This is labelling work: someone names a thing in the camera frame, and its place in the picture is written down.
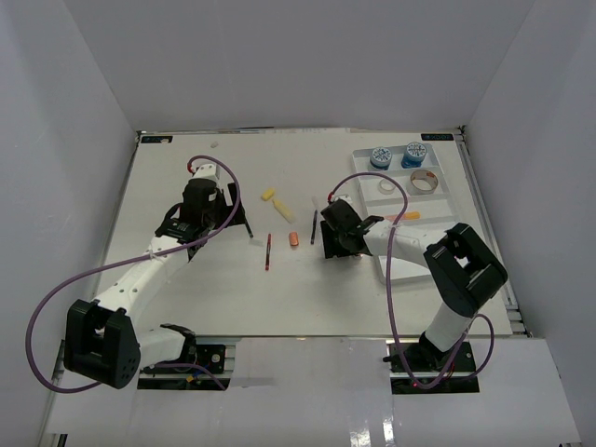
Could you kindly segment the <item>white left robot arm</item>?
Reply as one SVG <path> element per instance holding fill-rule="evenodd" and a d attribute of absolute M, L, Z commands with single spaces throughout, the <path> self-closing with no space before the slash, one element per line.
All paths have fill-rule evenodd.
<path fill-rule="evenodd" d="M 214 230 L 232 224 L 239 209 L 227 205 L 218 180 L 192 177 L 183 200 L 172 206 L 145 257 L 92 301 L 68 310 L 64 347 L 66 370 L 116 389 L 138 370 L 160 363 L 178 372 L 196 363 L 196 336 L 179 325 L 162 323 L 146 332 L 137 325 L 143 311 L 179 270 L 186 267 Z"/>

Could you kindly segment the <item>orange pink highlighter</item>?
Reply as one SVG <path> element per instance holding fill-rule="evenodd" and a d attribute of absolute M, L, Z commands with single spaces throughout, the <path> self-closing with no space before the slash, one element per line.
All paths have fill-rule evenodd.
<path fill-rule="evenodd" d="M 386 215 L 384 217 L 384 219 L 393 222 L 397 219 L 397 217 L 398 217 L 397 214 Z M 401 220 L 418 220 L 420 218 L 421 218 L 421 213 L 419 211 L 407 211 L 400 217 Z"/>

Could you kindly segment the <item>yellow white highlighter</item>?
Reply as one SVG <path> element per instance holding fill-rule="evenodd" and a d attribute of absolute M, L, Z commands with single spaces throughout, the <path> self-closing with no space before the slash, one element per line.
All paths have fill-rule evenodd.
<path fill-rule="evenodd" d="M 273 198 L 272 203 L 274 209 L 289 223 L 293 224 L 295 222 L 295 216 L 292 210 L 285 205 L 281 200 Z"/>

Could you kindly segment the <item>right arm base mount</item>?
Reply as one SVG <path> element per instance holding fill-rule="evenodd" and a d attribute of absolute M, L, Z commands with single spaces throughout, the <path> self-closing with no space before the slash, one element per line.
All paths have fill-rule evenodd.
<path fill-rule="evenodd" d="M 422 359 L 417 351 L 417 343 L 403 343 L 402 348 L 416 379 L 430 384 L 439 374 L 449 355 L 438 364 L 433 364 Z M 478 394 L 481 391 L 477 377 L 467 378 L 477 371 L 477 361 L 469 342 L 464 342 L 454 360 L 449 364 L 441 381 L 431 389 L 423 389 L 417 385 L 406 372 L 394 342 L 387 344 L 387 353 L 383 362 L 390 370 L 390 384 L 392 394 L 397 395 L 453 395 L 453 394 Z"/>

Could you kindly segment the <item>brown packing tape roll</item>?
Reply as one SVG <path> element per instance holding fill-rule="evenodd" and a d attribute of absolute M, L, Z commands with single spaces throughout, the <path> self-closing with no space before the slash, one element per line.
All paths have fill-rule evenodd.
<path fill-rule="evenodd" d="M 416 169 L 410 175 L 411 194 L 432 195 L 440 185 L 438 177 L 430 170 Z"/>

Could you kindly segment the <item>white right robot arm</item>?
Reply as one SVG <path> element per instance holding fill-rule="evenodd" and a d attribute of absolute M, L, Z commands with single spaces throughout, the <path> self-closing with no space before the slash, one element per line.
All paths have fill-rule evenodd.
<path fill-rule="evenodd" d="M 483 306 L 508 280 L 508 272 L 476 231 L 457 223 L 444 232 L 392 223 L 381 216 L 361 219 L 337 199 L 321 213 L 325 257 L 384 256 L 427 269 L 442 303 L 418 342 L 387 358 L 403 359 L 420 371 L 439 372 L 454 360 L 454 346 Z"/>

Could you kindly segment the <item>clear tape roll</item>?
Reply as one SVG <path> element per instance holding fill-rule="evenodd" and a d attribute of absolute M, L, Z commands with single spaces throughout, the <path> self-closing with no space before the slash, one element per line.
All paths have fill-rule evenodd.
<path fill-rule="evenodd" d="M 396 186 L 389 180 L 382 179 L 377 184 L 377 189 L 381 194 L 388 196 L 388 195 L 392 195 L 394 193 L 394 191 L 396 190 Z"/>

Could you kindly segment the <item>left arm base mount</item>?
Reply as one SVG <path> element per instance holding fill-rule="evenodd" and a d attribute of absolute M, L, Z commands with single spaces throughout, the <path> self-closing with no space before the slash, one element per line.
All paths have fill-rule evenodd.
<path fill-rule="evenodd" d="M 159 391 L 225 391 L 235 368 L 238 339 L 197 338 L 188 354 L 167 367 L 147 367 L 137 388 Z"/>

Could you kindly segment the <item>blue tape roll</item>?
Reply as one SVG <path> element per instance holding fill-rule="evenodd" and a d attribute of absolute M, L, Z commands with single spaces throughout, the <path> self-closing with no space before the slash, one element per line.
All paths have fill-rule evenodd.
<path fill-rule="evenodd" d="M 404 169 L 420 168 L 427 156 L 427 147 L 421 142 L 410 142 L 406 145 L 401 160 Z"/>
<path fill-rule="evenodd" d="M 384 146 L 377 146 L 372 149 L 369 156 L 369 163 L 375 169 L 388 170 L 392 162 L 391 150 Z"/>

